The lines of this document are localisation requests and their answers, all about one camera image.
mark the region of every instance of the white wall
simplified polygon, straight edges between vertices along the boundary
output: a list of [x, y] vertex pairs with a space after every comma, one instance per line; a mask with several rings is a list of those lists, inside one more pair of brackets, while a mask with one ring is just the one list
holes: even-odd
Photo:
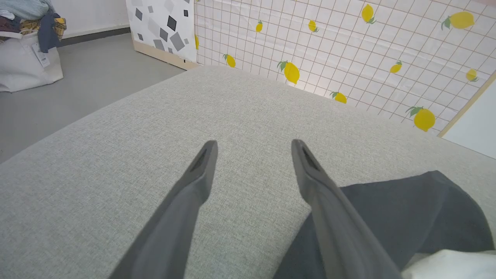
[[442, 137], [496, 159], [496, 81]]
[[67, 19], [64, 38], [129, 27], [125, 0], [52, 0]]

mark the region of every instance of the textured gray tablecloth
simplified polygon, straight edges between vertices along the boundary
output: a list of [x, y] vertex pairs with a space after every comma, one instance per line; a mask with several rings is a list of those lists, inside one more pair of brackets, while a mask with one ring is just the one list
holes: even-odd
[[295, 138], [340, 186], [439, 170], [496, 229], [496, 160], [279, 82], [200, 67], [0, 165], [0, 277], [107, 277], [204, 142], [215, 139], [217, 171], [185, 278], [272, 278], [310, 211], [294, 175]]

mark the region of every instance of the lemon patterned backdrop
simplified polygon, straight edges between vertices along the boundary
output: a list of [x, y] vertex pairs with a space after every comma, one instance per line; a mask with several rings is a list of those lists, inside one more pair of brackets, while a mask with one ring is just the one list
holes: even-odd
[[476, 1], [195, 1], [199, 64], [285, 82], [434, 135], [496, 70], [496, 8]]

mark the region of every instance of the black baseboard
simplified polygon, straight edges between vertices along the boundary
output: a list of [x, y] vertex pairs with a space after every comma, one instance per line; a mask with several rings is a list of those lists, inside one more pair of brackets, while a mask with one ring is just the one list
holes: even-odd
[[88, 35], [82, 35], [82, 36], [62, 39], [61, 43], [59, 44], [59, 47], [64, 47], [64, 46], [73, 45], [73, 44], [82, 43], [82, 42], [87, 42], [87, 41], [93, 41], [96, 39], [102, 39], [102, 38], [106, 38], [106, 37], [110, 37], [110, 36], [116, 36], [116, 35], [130, 33], [130, 32], [131, 32], [131, 29], [129, 27], [126, 27], [126, 28], [121, 28], [121, 29], [103, 31], [103, 32], [98, 32], [98, 33], [93, 33], [93, 34], [88, 34]]

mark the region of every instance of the lemon print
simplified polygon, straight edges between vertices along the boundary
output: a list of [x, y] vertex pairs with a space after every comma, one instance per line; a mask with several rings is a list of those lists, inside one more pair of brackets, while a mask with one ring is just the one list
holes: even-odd
[[362, 10], [362, 19], [366, 23], [374, 24], [376, 20], [373, 19], [373, 8], [369, 4], [367, 4]]
[[260, 32], [262, 31], [263, 23], [261, 20], [258, 21], [258, 24], [256, 25], [255, 31]]
[[279, 64], [277, 64], [277, 67], [282, 70], [284, 70], [284, 75], [286, 78], [296, 84], [298, 82], [298, 79], [300, 79], [300, 70], [291, 62], [288, 61], [280, 61]]
[[224, 60], [227, 62], [227, 65], [229, 65], [229, 67], [231, 68], [234, 68], [236, 67], [236, 61], [234, 60], [234, 58], [232, 56], [230, 56], [229, 54], [224, 54]]
[[477, 80], [479, 80], [479, 78], [477, 77], [477, 71], [474, 69], [470, 69], [467, 72], [466, 77], [467, 77], [468, 81], [471, 81], [471, 82], [476, 82]]
[[402, 66], [402, 65], [403, 65], [403, 64], [401, 63], [401, 61], [400, 61], [400, 60], [398, 60], [398, 62], [396, 62], [396, 64], [394, 64], [394, 65], [391, 67], [391, 69], [389, 70], [389, 72], [391, 72], [391, 73], [397, 73], [397, 72], [399, 72], [399, 71], [401, 70], [401, 66]]
[[346, 104], [346, 97], [342, 93], [332, 92], [332, 98], [338, 102]]
[[434, 126], [435, 116], [434, 114], [424, 107], [411, 107], [406, 112], [410, 111], [410, 117], [415, 115], [413, 123], [420, 130], [427, 132], [430, 128]]
[[315, 25], [315, 21], [311, 20], [311, 21], [309, 22], [309, 29], [310, 29], [310, 31], [312, 31], [312, 32], [318, 32], [318, 28], [317, 28], [317, 26]]
[[445, 21], [443, 21], [441, 23], [441, 30], [443, 30], [443, 26], [449, 29], [451, 25], [456, 29], [465, 29], [474, 25], [474, 23], [474, 16], [471, 13], [467, 11], [461, 11], [452, 14]]

